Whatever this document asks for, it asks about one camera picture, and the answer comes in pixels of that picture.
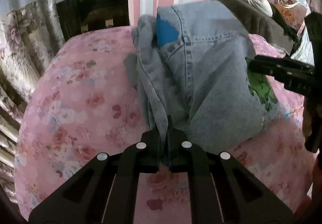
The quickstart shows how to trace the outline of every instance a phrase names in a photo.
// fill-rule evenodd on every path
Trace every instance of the gray denim garment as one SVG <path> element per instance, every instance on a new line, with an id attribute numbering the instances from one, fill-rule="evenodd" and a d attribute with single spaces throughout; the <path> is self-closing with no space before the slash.
<path id="1" fill-rule="evenodd" d="M 150 129 L 157 125 L 163 150 L 167 115 L 190 141 L 214 154 L 279 115 L 277 101 L 264 104 L 251 92 L 245 58 L 255 56 L 252 41 L 220 2 L 159 7 L 157 18 L 140 17 L 132 38 L 143 115 Z"/>

